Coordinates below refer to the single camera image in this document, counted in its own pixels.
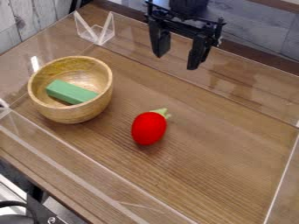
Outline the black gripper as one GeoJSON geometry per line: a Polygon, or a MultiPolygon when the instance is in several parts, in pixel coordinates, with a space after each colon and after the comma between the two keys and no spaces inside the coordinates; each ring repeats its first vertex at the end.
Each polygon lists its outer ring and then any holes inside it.
{"type": "MultiPolygon", "coordinates": [[[[208,9],[209,0],[166,0],[168,5],[162,6],[157,0],[145,0],[146,14],[160,15],[181,23],[198,22],[198,29],[210,29],[214,43],[202,34],[197,34],[192,39],[188,55],[186,69],[194,70],[200,63],[205,61],[210,44],[220,45],[221,29],[225,20],[221,16],[210,13],[208,9]]],[[[148,18],[149,39],[153,55],[161,58],[170,49],[170,32],[164,21],[148,18]]]]}

